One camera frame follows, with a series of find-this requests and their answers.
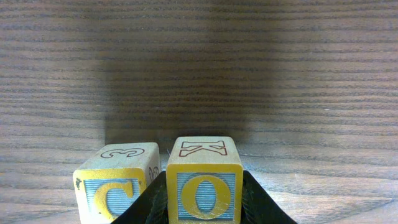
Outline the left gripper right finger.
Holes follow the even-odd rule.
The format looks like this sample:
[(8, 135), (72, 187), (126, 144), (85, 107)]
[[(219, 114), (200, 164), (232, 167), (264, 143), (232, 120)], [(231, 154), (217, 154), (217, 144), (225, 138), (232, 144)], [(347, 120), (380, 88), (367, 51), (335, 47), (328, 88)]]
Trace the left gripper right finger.
[(247, 170), (243, 171), (241, 223), (297, 224)]

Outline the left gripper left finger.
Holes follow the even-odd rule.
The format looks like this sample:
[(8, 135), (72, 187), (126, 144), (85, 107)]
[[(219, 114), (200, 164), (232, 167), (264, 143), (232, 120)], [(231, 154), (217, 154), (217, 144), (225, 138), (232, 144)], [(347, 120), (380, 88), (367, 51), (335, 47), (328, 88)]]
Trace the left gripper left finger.
[(167, 202), (166, 172), (162, 171), (111, 224), (168, 224)]

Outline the yellow C block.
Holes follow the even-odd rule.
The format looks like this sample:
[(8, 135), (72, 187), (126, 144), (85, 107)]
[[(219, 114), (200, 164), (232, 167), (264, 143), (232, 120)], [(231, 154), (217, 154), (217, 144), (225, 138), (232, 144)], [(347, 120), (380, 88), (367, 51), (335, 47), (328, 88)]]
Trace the yellow C block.
[(161, 172), (156, 142), (108, 144), (73, 173), (82, 223), (111, 223)]

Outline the yellow O block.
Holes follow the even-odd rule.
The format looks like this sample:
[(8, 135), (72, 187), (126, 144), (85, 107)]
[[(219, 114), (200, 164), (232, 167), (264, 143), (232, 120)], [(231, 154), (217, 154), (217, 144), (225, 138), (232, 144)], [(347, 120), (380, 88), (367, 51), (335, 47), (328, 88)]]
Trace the yellow O block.
[(231, 137), (177, 138), (166, 181), (170, 223), (241, 221), (243, 165)]

